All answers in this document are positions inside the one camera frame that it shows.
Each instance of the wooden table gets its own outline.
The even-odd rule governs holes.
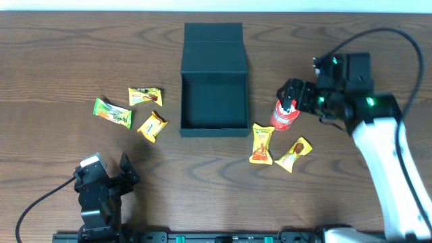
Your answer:
[[[0,241],[14,241],[22,211],[72,176],[81,159],[101,152],[119,171],[123,151],[141,174],[123,197],[123,222],[138,229],[277,231],[284,225],[349,223],[382,230],[383,218],[367,166],[352,139],[300,114],[275,132],[274,158],[300,136],[313,144],[288,173],[248,162],[247,138],[180,138],[180,64],[184,22],[243,22],[249,62],[251,122],[268,124],[276,90],[290,77],[315,80],[312,57],[354,33],[401,28],[423,48],[425,79],[406,125],[410,149],[432,190],[431,16],[354,13],[0,13]],[[395,34],[374,34],[345,51],[370,51],[376,90],[400,106],[417,62]],[[128,107],[128,87],[163,88],[164,106],[134,106],[131,130],[92,114],[97,97]],[[157,110],[169,121],[151,144],[136,132]],[[73,186],[37,205],[22,224],[24,242],[50,242],[57,230],[83,224]]]

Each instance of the open box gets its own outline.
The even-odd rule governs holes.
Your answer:
[[[185,24],[181,136],[247,136],[247,74],[242,24]]]

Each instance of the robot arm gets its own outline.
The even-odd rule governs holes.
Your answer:
[[[405,167],[423,208],[430,215],[432,202],[412,160],[405,127],[403,124],[401,126],[400,145]],[[395,132],[394,118],[376,118],[373,123],[359,124],[352,137],[366,160],[377,190],[383,211],[385,237],[388,240],[401,240],[414,234],[421,240],[430,239],[431,233],[408,188],[396,155]]]
[[[369,54],[332,55],[320,58],[314,67],[317,83],[289,79],[277,91],[282,107],[290,108],[295,99],[296,109],[318,115],[320,121],[342,120],[371,172],[383,211],[386,239],[431,239],[429,217],[422,216],[430,215],[431,199],[412,160],[395,98],[373,92]],[[402,158],[398,157],[398,148]],[[331,229],[323,232],[323,237],[328,242],[370,242],[364,239],[367,236],[352,230]]]

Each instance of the yellow candy wrapper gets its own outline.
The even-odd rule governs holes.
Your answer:
[[[132,111],[116,107],[103,102],[100,98],[96,99],[93,114],[101,116],[109,121],[121,124],[130,129],[132,125]]]
[[[162,94],[158,88],[129,88],[129,105],[154,101],[162,106]]]
[[[275,162],[282,166],[288,172],[292,173],[292,166],[294,162],[302,155],[306,155],[312,150],[312,146],[304,139],[300,137],[297,142],[291,147],[291,149]]]
[[[252,149],[252,156],[249,162],[271,165],[273,160],[269,153],[269,143],[271,133],[275,130],[274,127],[263,128],[258,124],[254,124],[254,146]]]
[[[150,118],[144,122],[144,124],[138,129],[138,132],[141,132],[144,137],[146,137],[150,142],[156,142],[156,135],[158,135],[162,128],[164,128],[168,124],[168,121],[165,121],[163,118],[159,117],[154,111],[152,111],[152,115]]]

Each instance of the orange candy wrapper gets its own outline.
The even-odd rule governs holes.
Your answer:
[[[312,150],[312,146],[304,139],[300,137],[297,142],[291,147],[291,149],[282,156],[275,163],[282,166],[288,172],[292,173],[292,166],[294,162],[302,155],[306,155]]]
[[[252,156],[249,162],[263,165],[271,165],[273,160],[269,153],[269,143],[271,133],[275,130],[274,127],[263,128],[258,124],[254,124],[254,146]]]
[[[146,122],[144,122],[137,132],[141,132],[150,142],[155,143],[156,135],[158,135],[167,124],[168,121],[165,121],[152,111],[151,116],[146,120]]]

